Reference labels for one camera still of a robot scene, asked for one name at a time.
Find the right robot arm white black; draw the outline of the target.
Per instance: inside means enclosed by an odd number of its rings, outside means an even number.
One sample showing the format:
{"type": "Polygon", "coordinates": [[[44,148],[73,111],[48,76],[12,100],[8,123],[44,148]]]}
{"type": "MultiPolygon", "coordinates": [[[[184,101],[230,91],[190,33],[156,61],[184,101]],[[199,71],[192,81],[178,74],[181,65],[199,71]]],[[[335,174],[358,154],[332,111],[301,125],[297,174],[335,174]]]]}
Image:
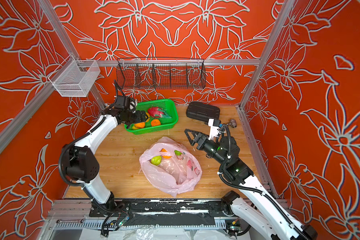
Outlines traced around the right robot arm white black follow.
{"type": "Polygon", "coordinates": [[[266,240],[317,239],[317,231],[289,214],[240,159],[240,148],[229,131],[218,142],[190,129],[186,129],[185,134],[191,146],[196,146],[208,158],[220,163],[217,174],[221,181],[240,190],[252,202],[249,205],[239,194],[230,191],[222,198],[229,214],[243,219],[266,240]]]}

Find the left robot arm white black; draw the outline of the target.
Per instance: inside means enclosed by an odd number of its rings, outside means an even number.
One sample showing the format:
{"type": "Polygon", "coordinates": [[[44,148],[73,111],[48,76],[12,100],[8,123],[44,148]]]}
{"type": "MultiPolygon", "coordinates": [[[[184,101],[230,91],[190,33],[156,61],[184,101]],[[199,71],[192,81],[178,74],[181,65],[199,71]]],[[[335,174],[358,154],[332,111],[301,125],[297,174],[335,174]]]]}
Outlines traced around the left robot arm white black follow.
{"type": "Polygon", "coordinates": [[[83,136],[63,147],[58,162],[63,181],[71,187],[81,187],[93,205],[107,214],[120,212],[124,206],[115,203],[114,194],[103,183],[95,153],[107,135],[120,124],[129,128],[148,120],[145,111],[136,109],[137,101],[126,96],[116,81],[114,87],[115,101],[101,111],[95,125],[83,136]]]}

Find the red green dragon fruit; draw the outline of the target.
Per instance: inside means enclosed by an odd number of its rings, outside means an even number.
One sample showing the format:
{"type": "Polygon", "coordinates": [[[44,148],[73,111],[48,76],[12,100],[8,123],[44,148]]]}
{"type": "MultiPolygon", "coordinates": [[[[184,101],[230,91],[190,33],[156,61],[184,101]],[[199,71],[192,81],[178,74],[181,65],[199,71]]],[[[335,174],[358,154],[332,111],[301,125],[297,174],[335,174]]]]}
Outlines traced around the red green dragon fruit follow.
{"type": "Polygon", "coordinates": [[[160,107],[151,107],[147,110],[148,114],[155,119],[164,118],[171,119],[172,117],[162,108],[160,107]]]}

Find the orange fruit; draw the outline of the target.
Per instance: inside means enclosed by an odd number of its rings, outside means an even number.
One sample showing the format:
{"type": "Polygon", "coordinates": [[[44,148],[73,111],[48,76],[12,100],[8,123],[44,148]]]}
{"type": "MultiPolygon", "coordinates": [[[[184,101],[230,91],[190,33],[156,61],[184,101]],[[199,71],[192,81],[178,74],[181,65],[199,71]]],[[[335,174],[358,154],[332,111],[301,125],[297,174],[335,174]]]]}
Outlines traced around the orange fruit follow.
{"type": "Polygon", "coordinates": [[[137,129],[143,129],[145,128],[145,126],[146,126],[145,122],[134,124],[134,127],[137,129]]]}
{"type": "Polygon", "coordinates": [[[151,120],[151,126],[152,127],[156,127],[156,126],[160,126],[161,125],[161,122],[159,119],[153,119],[151,120]]]}
{"type": "Polygon", "coordinates": [[[170,159],[172,158],[172,155],[165,149],[161,149],[160,150],[160,155],[162,156],[162,158],[164,159],[170,159]]]}

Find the green pear fruit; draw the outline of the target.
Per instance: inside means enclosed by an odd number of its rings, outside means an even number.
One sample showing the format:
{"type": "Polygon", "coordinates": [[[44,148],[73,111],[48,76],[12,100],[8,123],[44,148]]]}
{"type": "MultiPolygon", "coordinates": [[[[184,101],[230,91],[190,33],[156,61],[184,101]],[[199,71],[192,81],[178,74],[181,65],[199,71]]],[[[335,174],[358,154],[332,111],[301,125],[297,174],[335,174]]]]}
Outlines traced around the green pear fruit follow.
{"type": "Polygon", "coordinates": [[[155,156],[150,160],[150,162],[154,166],[159,166],[162,162],[162,156],[155,156]]]}

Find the pink plastic bag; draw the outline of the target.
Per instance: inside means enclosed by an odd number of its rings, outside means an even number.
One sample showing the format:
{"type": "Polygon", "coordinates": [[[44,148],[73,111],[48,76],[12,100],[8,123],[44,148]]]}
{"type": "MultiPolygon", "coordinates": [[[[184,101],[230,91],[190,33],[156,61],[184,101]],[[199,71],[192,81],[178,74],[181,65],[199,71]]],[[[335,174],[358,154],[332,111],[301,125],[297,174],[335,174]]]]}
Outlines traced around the pink plastic bag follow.
{"type": "Polygon", "coordinates": [[[193,191],[203,173],[197,158],[183,144],[168,137],[162,137],[145,150],[139,162],[147,180],[155,188],[172,197],[193,191]],[[161,164],[154,166],[150,160],[160,156],[161,149],[167,150],[172,158],[162,158],[161,164]]]}

